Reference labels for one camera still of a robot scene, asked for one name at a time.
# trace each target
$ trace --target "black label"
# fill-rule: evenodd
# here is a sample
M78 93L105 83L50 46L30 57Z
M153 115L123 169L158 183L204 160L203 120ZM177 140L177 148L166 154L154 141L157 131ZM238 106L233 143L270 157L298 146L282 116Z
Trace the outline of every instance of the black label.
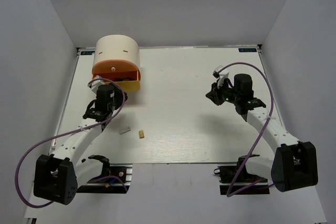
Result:
M257 52L255 48L238 48L239 52Z
M92 55L94 54L94 51L82 51L80 52L80 55Z

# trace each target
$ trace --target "white table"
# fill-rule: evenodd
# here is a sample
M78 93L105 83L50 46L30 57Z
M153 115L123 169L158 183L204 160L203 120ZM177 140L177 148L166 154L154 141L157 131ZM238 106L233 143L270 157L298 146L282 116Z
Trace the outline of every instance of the white table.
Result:
M69 206L52 204L27 209L37 223L315 223L325 221L314 187L270 195L219 194L215 164L245 155L257 136L232 104L215 106L205 93L215 81L218 65L235 61L262 68L258 53L237 48L141 49L141 91L129 93L120 115L87 149L83 157L100 154L112 163L133 164L126 195L77 194ZM93 56L80 56L60 132L72 130L95 95L86 86ZM255 96L268 106L262 77L247 66L233 66L230 76L252 76ZM123 135L119 129L130 126ZM145 138L139 139L143 130ZM57 146L65 138L57 140ZM261 141L255 153L272 158ZM31 196L31 201L43 200Z
M262 69L258 53L232 49L141 49L141 90L130 92L125 108L87 149L84 157L100 154L112 163L223 163L245 155L257 132L235 111L233 104L214 105L205 94L215 82L213 70L235 61ZM93 56L80 56L60 132L78 126L87 104L95 98L87 87ZM248 66L230 69L252 76L255 96L268 106L265 81ZM129 126L131 132L120 135ZM139 139L143 130L145 138ZM59 147L67 137L57 140ZM272 158L261 141L255 153Z

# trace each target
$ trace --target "white small block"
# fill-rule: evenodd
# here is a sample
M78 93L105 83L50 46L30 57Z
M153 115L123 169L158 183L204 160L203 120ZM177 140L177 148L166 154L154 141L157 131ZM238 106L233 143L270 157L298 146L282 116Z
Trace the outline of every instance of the white small block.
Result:
M119 131L119 134L122 135L126 132L129 132L131 131L131 128L130 127L125 127L125 128L122 128L120 131Z
M126 175L125 180L126 180L127 182L132 181L132 175Z

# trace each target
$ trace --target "white tabletop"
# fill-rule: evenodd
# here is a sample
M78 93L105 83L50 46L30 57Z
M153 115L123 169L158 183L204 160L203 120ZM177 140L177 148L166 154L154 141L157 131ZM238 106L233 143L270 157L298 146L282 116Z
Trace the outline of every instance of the white tabletop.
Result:
M130 190L125 195L76 194L68 206L51 204L28 208L26 217L37 224L129 223L316 223L326 219L314 187L270 195L239 195L226 198L219 193L216 164L235 162L247 153L257 133L232 104L215 106L205 98L215 81L218 65L235 61L261 68L257 53L233 49L142 49L141 91L129 94L120 115L84 153L100 154L114 163L133 163ZM86 83L91 78L93 56L80 56L60 132L77 127L95 95ZM246 66L230 68L230 76L248 73L255 96L268 106L264 80ZM119 128L132 131L119 135ZM143 130L145 138L139 139ZM58 139L59 146L65 139ZM265 141L255 153L272 157ZM30 197L35 204L45 202Z
M79 56L60 133L77 128L95 94L87 87L93 56ZM87 149L83 157L100 154L112 163L222 163L245 155L257 136L235 111L233 104L214 105L205 94L215 82L213 70L235 61L262 69L256 52L237 48L141 49L141 90L129 92L122 112ZM230 67L233 82L237 73L253 79L255 96L268 106L265 81L248 66ZM119 130L129 126L123 135ZM139 130L145 138L139 139ZM67 137L57 140L57 147ZM265 141L255 153L272 158Z

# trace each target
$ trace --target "white wall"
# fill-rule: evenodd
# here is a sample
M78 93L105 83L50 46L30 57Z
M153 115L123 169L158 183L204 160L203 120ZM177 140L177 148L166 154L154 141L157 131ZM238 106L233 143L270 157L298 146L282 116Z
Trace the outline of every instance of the white wall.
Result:
M125 34L140 46L261 44L286 0L51 0L77 47Z
M0 216L1 223L21 223L25 205L14 188L15 167L30 146L53 135L76 49L50 0L0 0L0 6ZM25 196L41 152L22 167Z
M335 28L336 0L287 0L262 53L286 127L317 148L328 223L336 223Z

